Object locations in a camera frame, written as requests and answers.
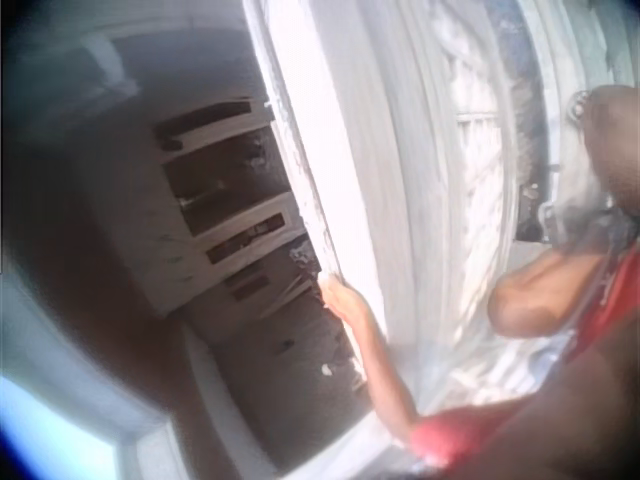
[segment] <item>red shirt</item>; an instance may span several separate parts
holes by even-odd
[[[640,250],[635,247],[620,262],[605,305],[598,305],[584,319],[574,350],[575,358],[605,333],[614,320],[640,306]],[[478,451],[486,440],[531,397],[493,405],[461,407],[425,417],[414,429],[410,447],[442,467],[451,466]]]

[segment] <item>person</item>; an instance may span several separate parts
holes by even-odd
[[[600,87],[584,101],[594,171],[624,214],[596,216],[577,240],[506,275],[490,294],[498,333],[553,335],[566,327],[603,263],[620,259],[607,300],[581,315],[574,346],[536,394],[421,417],[364,299],[335,277],[319,279],[326,306],[353,330],[380,420],[416,454],[441,465],[443,478],[624,478],[637,468],[629,448],[637,453],[640,440],[640,251],[629,219],[640,213],[639,99],[637,89]]]

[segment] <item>hand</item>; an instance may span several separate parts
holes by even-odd
[[[318,285],[326,307],[351,328],[369,322],[367,302],[355,290],[345,287],[334,275],[318,275]]]

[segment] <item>floor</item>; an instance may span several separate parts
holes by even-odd
[[[215,349],[231,395],[280,473],[370,411],[365,389],[353,392],[348,343],[336,342],[341,331],[308,292]]]

